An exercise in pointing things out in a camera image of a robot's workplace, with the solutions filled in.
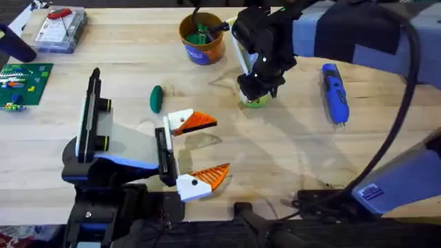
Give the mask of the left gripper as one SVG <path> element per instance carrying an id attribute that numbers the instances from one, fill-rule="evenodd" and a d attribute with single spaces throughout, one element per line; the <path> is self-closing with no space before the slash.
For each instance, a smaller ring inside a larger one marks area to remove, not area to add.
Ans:
<path id="1" fill-rule="evenodd" d="M 217 120 L 193 109 L 171 112 L 168 126 L 153 134 L 119 125 L 108 103 L 83 102 L 80 127 L 63 151 L 62 179 L 77 187 L 118 187 L 136 180 L 159 176 L 169 187 L 176 185 L 183 202 L 212 193 L 208 183 L 189 174 L 178 176 L 172 152 L 174 136 L 217 125 Z"/>

